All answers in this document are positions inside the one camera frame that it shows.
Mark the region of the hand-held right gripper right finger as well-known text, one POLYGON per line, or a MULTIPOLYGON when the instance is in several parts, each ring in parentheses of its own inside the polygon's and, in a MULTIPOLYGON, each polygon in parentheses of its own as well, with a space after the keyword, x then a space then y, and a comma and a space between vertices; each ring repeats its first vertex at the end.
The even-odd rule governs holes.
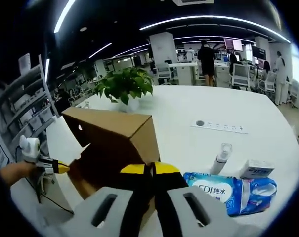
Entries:
POLYGON ((152 164, 155 208, 165 237, 258 237, 262 229, 229 217, 226 206, 197 186, 188 186, 179 170, 152 164))

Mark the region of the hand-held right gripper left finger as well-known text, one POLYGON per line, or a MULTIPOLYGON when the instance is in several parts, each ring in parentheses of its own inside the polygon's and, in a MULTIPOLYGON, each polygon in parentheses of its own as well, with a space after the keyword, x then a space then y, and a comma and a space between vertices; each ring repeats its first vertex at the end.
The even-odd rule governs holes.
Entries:
POLYGON ((136 237, 153 197, 150 167, 123 168, 115 187, 102 187, 80 203, 74 216, 60 225, 63 237, 136 237))

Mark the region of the person's left hand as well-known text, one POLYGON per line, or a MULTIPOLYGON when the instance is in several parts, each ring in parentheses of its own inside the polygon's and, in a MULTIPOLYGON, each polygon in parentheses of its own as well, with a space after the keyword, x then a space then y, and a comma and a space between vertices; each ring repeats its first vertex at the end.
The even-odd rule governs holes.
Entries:
POLYGON ((34 163, 29 163, 22 161, 18 163, 19 169, 22 177, 29 177, 32 173, 34 173, 37 169, 37 166, 34 163))

